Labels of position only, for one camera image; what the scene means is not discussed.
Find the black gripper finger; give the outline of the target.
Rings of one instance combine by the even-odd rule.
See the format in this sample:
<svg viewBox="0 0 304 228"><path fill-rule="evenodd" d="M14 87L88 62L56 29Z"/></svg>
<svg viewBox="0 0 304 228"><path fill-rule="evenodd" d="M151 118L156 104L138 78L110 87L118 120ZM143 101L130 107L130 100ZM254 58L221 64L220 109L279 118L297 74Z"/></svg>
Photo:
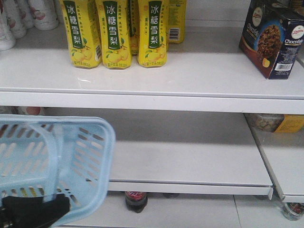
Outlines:
<svg viewBox="0 0 304 228"><path fill-rule="evenodd" d="M64 194L45 202L43 197L7 196L1 200L2 228L49 228L70 211L70 201Z"/></svg>

